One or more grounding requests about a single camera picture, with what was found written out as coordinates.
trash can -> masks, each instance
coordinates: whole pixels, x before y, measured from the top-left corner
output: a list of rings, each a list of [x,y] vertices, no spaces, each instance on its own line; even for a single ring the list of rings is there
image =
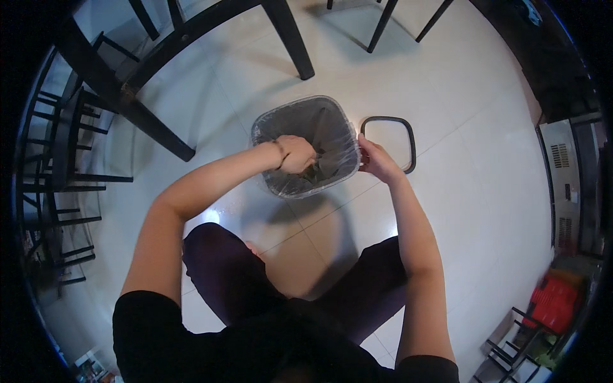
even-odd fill
[[[338,102],[312,96],[282,105],[258,117],[251,130],[253,145],[282,135],[306,139],[317,152],[315,165],[304,173],[263,173],[268,189],[287,199],[301,199],[340,183],[360,167],[356,132]]]

knee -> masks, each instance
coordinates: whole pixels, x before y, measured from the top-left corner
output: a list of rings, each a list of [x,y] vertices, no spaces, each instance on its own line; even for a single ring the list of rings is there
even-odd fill
[[[227,230],[214,222],[205,222],[192,229],[185,238],[185,245],[188,243],[212,243],[216,239],[225,236]]]

black table leg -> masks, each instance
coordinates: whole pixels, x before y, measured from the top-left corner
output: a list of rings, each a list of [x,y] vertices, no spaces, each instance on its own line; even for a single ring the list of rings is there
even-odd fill
[[[443,3],[441,4],[441,6],[436,10],[434,15],[430,19],[430,21],[428,21],[428,23],[424,26],[423,30],[419,33],[419,36],[417,37],[417,39],[415,39],[416,42],[420,42],[421,39],[424,38],[425,34],[428,33],[428,31],[438,21],[438,19],[443,15],[443,12],[445,12],[445,10],[449,8],[449,6],[451,5],[453,1],[454,0],[443,0]]]
[[[385,25],[387,25],[389,18],[392,16],[392,12],[396,7],[396,3],[398,3],[398,0],[388,0],[385,9],[383,9],[383,14],[379,19],[379,23],[377,24],[377,28],[375,29],[375,34],[373,35],[373,38],[368,45],[368,49],[366,49],[367,52],[373,53],[373,50],[375,50],[375,46],[377,45],[379,39],[381,38],[381,35],[383,34],[383,29],[385,29]]]
[[[64,22],[55,45],[73,70],[113,109],[141,131],[184,161],[196,153],[162,121],[136,99],[135,92],[123,86],[113,71],[93,50],[73,18]]]
[[[270,22],[274,25],[277,34],[283,41],[285,49],[292,58],[298,74],[302,80],[315,76],[315,70],[308,57],[307,48],[294,20],[286,0],[264,0],[262,7],[266,11]]]

forearm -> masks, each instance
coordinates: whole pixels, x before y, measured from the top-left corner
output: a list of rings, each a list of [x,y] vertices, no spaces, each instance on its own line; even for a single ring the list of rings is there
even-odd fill
[[[170,185],[145,217],[121,293],[149,290],[180,305],[185,222],[241,182],[279,166],[280,153],[273,143],[261,144],[201,166]]]
[[[280,160],[277,145],[260,144],[186,174],[160,194],[154,205],[166,205],[183,222],[188,221],[238,184],[265,170],[278,167]]]
[[[425,272],[441,272],[443,266],[430,226],[409,180],[404,174],[390,183],[390,193],[396,222],[400,257],[408,275]]]

bracelet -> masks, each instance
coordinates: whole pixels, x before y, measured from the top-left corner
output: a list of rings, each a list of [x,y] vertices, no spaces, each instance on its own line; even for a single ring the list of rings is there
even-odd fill
[[[279,150],[281,151],[281,155],[282,155],[282,157],[283,157],[283,159],[281,160],[281,165],[279,165],[279,167],[275,169],[275,170],[279,170],[279,169],[280,169],[280,168],[283,166],[283,163],[285,162],[285,159],[287,158],[287,156],[289,155],[289,153],[288,153],[288,154],[285,154],[285,150],[283,150],[283,145],[281,145],[281,144],[279,143],[279,141],[277,141],[277,140],[272,140],[271,142],[272,142],[272,143],[275,143],[275,144],[276,144],[276,145],[279,147]]]

